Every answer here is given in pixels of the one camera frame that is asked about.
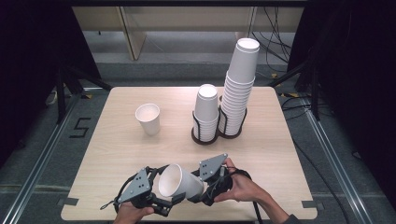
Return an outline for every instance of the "floor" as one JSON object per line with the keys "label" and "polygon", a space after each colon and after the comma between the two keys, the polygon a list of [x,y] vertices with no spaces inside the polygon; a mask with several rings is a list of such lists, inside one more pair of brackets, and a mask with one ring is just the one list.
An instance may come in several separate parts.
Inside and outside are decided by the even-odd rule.
{"label": "floor", "polygon": [[[113,86],[199,85],[208,80],[221,85],[236,42],[233,33],[153,32],[148,33],[139,59],[132,61],[122,33],[85,32],[84,35],[103,81]],[[293,34],[281,34],[281,37],[292,46]],[[270,48],[287,58],[287,53],[276,44]],[[286,68],[285,62],[262,49],[255,85],[267,85],[282,76]],[[279,102],[284,104],[284,116],[318,209],[316,219],[303,223],[395,223],[395,210],[364,163],[352,154],[353,144],[325,99],[320,98],[321,120],[317,122],[310,118],[307,98],[291,97],[296,78],[276,87],[276,92]],[[67,122],[62,127],[56,125],[57,108],[52,104],[52,94],[48,109],[25,139],[26,148],[15,150],[0,170],[2,220],[8,209],[17,207],[20,212],[16,213],[14,223],[67,223],[60,215],[64,199],[108,95],[89,82],[82,83],[87,92],[84,97],[68,99],[71,112]],[[87,137],[71,138],[81,134],[75,129],[77,121],[90,127]],[[59,131],[59,136],[54,136],[55,131]],[[33,170],[38,171],[36,177],[32,177]],[[21,189],[29,186],[31,191],[20,199]]]}

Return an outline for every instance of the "table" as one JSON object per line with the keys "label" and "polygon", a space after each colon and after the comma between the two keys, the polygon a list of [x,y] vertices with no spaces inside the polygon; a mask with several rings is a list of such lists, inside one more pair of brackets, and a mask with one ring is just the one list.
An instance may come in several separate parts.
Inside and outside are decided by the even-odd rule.
{"label": "table", "polygon": [[[224,152],[235,165],[248,171],[252,179],[268,190],[290,214],[313,219],[316,208],[303,208],[313,201],[302,166],[291,141],[276,93],[270,87],[254,87],[247,105],[242,133],[235,139],[219,137],[208,146],[191,138],[192,116],[198,87],[117,87],[106,101],[91,142],[78,170],[69,198],[77,205],[65,205],[65,220],[112,220],[112,206],[99,208],[117,196],[125,180],[145,166],[159,168],[178,163],[194,171],[198,162]],[[223,92],[218,87],[219,95]],[[134,117],[142,104],[161,109],[161,130],[155,136],[143,132]],[[158,192],[158,179],[153,192]],[[262,218],[268,218],[261,210]],[[252,203],[227,201],[211,207],[184,200],[174,206],[169,217],[152,215],[144,220],[255,220]]]}

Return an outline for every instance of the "gray carpet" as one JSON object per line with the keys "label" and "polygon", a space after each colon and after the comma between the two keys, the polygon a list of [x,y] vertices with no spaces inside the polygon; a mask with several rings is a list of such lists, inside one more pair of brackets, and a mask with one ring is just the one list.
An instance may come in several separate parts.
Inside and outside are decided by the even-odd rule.
{"label": "gray carpet", "polygon": [[[99,63],[98,67],[103,80],[114,86],[199,86],[204,83],[221,86],[224,82],[225,71],[227,70],[227,64],[195,63],[158,63],[146,65]],[[286,66],[278,65],[276,69],[285,70]],[[271,70],[265,65],[259,65],[258,71],[263,74],[271,74]],[[294,92],[293,84],[296,78],[294,77],[282,83],[282,85],[276,87],[276,91],[279,93]],[[257,75],[255,85],[264,86],[271,81],[271,78]],[[84,86],[93,86],[86,81],[82,81],[82,83]],[[67,197],[67,193],[72,186],[106,98],[107,92],[96,91],[92,94],[91,98],[84,97],[78,101],[71,119],[65,127],[64,133],[51,155],[44,173],[38,181],[35,192],[20,218],[20,223],[66,223],[61,219],[62,207],[58,205],[58,202]],[[279,96],[279,102],[281,104],[287,99],[289,98]],[[352,182],[366,203],[374,223],[394,222],[396,220],[395,211],[389,205],[389,202],[375,183],[364,163],[352,156],[351,153],[354,151],[353,145],[348,141],[347,135],[337,123],[337,119],[332,115],[330,108],[326,106],[325,100],[321,99],[320,103],[320,122],[332,140],[332,144]],[[289,101],[286,106],[300,104],[301,101],[299,99],[294,99]],[[291,109],[285,111],[284,114],[288,120],[291,136],[313,161],[327,182],[329,182],[331,189],[335,192],[341,205],[346,210],[350,223],[358,223],[321,149],[320,143],[312,131],[304,109]],[[80,118],[89,118],[81,121],[89,129],[85,137],[71,138],[71,135],[82,134],[82,130],[74,129]],[[30,131],[30,134],[25,139],[26,147],[15,150],[8,162],[0,170],[1,218],[4,218],[7,208],[12,204],[18,192],[19,186],[23,184],[29,175],[30,170],[47,142],[46,140],[50,137],[56,119],[56,105],[50,105],[49,108],[42,112],[32,131]],[[303,223],[346,223],[340,205],[319,177],[317,171],[313,168],[313,164],[308,161],[301,151],[298,149],[297,151],[309,188],[315,202],[320,207],[316,219],[303,220]]]}

